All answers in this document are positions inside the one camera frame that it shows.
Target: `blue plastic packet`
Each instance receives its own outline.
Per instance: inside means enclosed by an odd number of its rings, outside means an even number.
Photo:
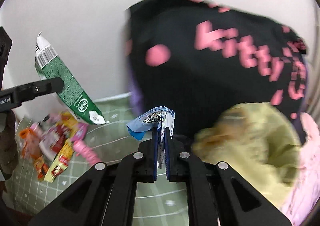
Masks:
[[[164,162],[164,131],[166,127],[170,129],[170,135],[173,135],[174,111],[165,106],[155,107],[150,111],[140,115],[138,118],[127,123],[129,134],[137,140],[142,140],[146,131],[156,127],[161,129],[160,142],[158,147],[159,168],[162,168]]]

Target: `white wall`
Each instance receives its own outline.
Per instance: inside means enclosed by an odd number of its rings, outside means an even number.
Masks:
[[[140,0],[6,0],[0,25],[13,40],[5,72],[9,87],[38,80],[34,69],[36,36],[53,45],[92,99],[126,92],[122,35],[124,11]],[[215,0],[270,16],[314,44],[313,0]],[[43,118],[59,109],[52,97],[24,103],[19,116]]]

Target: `silver screw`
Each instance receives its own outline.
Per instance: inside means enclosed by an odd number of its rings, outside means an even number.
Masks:
[[[106,167],[106,165],[102,162],[100,163],[97,163],[94,168],[97,169],[97,170],[103,170],[104,168]]]
[[[220,163],[218,164],[218,167],[219,167],[220,169],[226,170],[226,169],[228,168],[228,164],[227,164],[226,162],[220,162]]]
[[[143,153],[142,152],[135,152],[135,154],[133,154],[133,157],[135,159],[141,159],[141,158],[143,158]]]
[[[180,157],[183,159],[187,159],[188,157],[190,157],[190,154],[184,151],[180,153]]]

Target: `yellow cloth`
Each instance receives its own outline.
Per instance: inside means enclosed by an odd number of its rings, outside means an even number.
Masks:
[[[193,152],[207,163],[225,161],[280,207],[296,178],[300,140],[269,103],[235,105],[195,137]]]

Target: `triangular cutout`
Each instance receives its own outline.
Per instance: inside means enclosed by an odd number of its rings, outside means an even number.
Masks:
[[[231,184],[244,212],[249,212],[261,206],[259,200],[257,200],[246,188],[244,188],[244,186],[238,180],[232,178]]]
[[[83,182],[75,192],[63,200],[62,206],[73,213],[78,213],[81,204],[90,188],[91,182],[92,181],[90,180]]]

